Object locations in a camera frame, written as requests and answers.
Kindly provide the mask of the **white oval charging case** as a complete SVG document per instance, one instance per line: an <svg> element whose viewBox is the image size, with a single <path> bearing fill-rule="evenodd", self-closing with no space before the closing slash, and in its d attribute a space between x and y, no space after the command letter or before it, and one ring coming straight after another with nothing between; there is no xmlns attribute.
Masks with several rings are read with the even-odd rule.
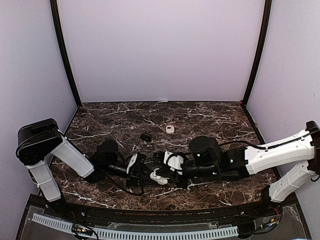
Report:
<svg viewBox="0 0 320 240"><path fill-rule="evenodd" d="M151 180L155 181L157 184L162 186L168 183L168 180L165 177L157 175L155 171L151 172L149 177Z"/></svg>

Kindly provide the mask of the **black round charging case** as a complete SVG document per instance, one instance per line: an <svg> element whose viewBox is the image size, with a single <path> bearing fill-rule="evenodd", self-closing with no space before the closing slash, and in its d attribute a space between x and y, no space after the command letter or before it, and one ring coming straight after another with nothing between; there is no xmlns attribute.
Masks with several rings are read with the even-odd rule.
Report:
<svg viewBox="0 0 320 240"><path fill-rule="evenodd" d="M140 139L145 143L150 143L152 141L152 136L149 133L142 133Z"/></svg>

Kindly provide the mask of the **beige gold-rimmed charging case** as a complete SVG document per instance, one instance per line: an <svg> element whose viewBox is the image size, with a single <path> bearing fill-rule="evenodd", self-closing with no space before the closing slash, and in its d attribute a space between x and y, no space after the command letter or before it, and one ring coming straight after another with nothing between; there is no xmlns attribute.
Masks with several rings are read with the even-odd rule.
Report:
<svg viewBox="0 0 320 240"><path fill-rule="evenodd" d="M173 125L167 125L165 131L167 134L173 134L175 132L175 127Z"/></svg>

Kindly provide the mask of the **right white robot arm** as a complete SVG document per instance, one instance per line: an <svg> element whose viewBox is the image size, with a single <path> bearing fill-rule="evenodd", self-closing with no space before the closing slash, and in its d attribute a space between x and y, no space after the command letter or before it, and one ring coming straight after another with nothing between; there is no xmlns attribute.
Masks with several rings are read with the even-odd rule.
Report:
<svg viewBox="0 0 320 240"><path fill-rule="evenodd" d="M320 173L320 128L315 121L306 128L278 141L263 145L246 143L244 147L222 150L222 144L214 137L197 136L189 143L187 154L159 151L153 159L162 164L151 172L150 178L160 185L169 179L186 188L192 178L216 177L223 181L239 181L269 168L295 163L295 166L278 181L261 192L261 200L255 205L255 213L266 217L308 180Z"/></svg>

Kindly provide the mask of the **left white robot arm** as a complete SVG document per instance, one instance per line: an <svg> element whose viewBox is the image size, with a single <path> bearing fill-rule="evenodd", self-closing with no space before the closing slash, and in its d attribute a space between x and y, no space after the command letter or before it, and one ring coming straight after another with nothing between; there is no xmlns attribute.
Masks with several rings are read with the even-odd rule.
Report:
<svg viewBox="0 0 320 240"><path fill-rule="evenodd" d="M86 155L60 130L53 118L22 126L17 132L17 140L16 157L27 168L44 198L51 203L51 210L60 218L67 218L71 208L62 200L62 190L47 157L58 160L90 184L111 176L123 178L125 190L139 187L139 195L144 194L145 186L155 185L159 180L155 172L144 164L145 155L137 152L125 157L112 139L98 145L92 156Z"/></svg>

